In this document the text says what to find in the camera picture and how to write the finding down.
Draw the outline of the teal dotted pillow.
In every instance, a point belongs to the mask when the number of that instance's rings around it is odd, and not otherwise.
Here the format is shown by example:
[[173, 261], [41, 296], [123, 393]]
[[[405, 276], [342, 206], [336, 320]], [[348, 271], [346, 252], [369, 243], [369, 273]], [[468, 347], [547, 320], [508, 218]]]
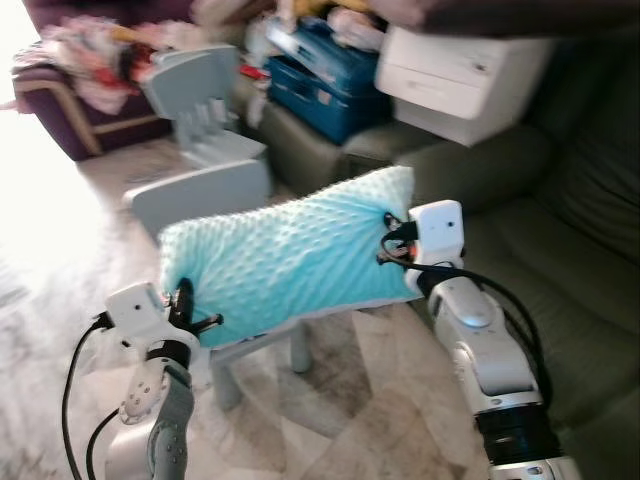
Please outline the teal dotted pillow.
[[380, 265], [387, 214], [406, 219], [408, 166], [388, 166], [310, 196], [237, 214], [178, 221], [160, 233], [159, 288], [193, 287], [198, 334], [218, 348], [335, 312], [416, 300], [404, 269]]

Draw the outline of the grey-green leather sofa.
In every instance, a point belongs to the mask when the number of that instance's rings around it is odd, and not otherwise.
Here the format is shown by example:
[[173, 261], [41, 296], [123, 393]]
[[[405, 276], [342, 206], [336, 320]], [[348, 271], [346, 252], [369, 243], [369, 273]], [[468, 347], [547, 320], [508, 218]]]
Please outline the grey-green leather sofa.
[[466, 268], [529, 308], [585, 480], [640, 477], [639, 54], [637, 26], [561, 38], [524, 118], [472, 146], [396, 120], [337, 143], [274, 102], [246, 128], [296, 195], [404, 165], [416, 204], [460, 202]]

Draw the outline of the light blue plastic child chair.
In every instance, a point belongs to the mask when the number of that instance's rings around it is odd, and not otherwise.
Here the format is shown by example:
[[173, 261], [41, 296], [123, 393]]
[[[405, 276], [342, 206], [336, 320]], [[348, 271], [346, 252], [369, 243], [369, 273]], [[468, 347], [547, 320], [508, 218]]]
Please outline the light blue plastic child chair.
[[[143, 228], [157, 239], [160, 230], [177, 221], [229, 214], [268, 205], [273, 183], [268, 165], [262, 160], [244, 160], [210, 166], [128, 189], [125, 206], [140, 220]], [[259, 349], [287, 343], [291, 367], [297, 374], [314, 364], [305, 323], [292, 323], [233, 346], [215, 349], [211, 357], [212, 389], [221, 410], [230, 411], [242, 401], [243, 392], [230, 370], [238, 358]]]
[[239, 133], [232, 109], [239, 67], [241, 55], [228, 44], [154, 55], [143, 91], [152, 110], [172, 123], [180, 155], [193, 168], [265, 160], [265, 145]]

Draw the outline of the blue fabric bag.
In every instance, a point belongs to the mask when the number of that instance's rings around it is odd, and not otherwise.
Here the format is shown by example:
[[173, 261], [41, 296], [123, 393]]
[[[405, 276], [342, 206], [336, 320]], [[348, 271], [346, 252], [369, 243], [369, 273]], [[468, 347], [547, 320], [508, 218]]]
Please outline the blue fabric bag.
[[324, 20], [306, 17], [287, 31], [266, 19], [265, 35], [280, 52], [265, 61], [268, 99], [306, 122], [328, 140], [388, 123], [392, 100], [375, 86], [379, 55], [339, 45]]

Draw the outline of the white printer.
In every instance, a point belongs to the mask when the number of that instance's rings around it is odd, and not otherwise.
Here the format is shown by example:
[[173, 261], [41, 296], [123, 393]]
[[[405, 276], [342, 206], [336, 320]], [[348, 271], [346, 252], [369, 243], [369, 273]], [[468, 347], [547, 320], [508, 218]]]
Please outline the white printer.
[[421, 35], [390, 27], [376, 72], [393, 118], [463, 146], [524, 116], [556, 41]]

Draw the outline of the yellow and white clothes heap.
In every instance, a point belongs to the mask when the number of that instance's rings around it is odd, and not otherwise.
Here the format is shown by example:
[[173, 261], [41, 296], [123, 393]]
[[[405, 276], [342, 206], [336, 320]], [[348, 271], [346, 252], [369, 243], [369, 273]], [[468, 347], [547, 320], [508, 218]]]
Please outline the yellow and white clothes heap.
[[389, 28], [370, 0], [276, 0], [274, 15], [287, 29], [315, 24], [340, 46], [366, 52], [381, 51]]

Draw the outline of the brown wooden ledge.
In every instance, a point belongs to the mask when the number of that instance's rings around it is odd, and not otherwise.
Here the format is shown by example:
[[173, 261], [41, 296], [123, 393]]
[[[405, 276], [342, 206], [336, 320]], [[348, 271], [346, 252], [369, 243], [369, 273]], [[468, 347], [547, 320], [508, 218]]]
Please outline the brown wooden ledge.
[[392, 26], [425, 35], [556, 37], [639, 22], [640, 0], [369, 0]]

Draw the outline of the pink and white clothes pile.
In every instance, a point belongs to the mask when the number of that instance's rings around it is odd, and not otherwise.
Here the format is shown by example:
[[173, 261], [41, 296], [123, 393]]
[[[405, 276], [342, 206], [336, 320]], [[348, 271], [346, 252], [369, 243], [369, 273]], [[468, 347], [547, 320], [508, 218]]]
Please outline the pink and white clothes pile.
[[154, 56], [205, 45], [205, 33], [180, 20], [127, 27], [106, 17], [78, 15], [40, 31], [38, 58], [67, 73], [79, 99], [115, 115], [138, 95]]

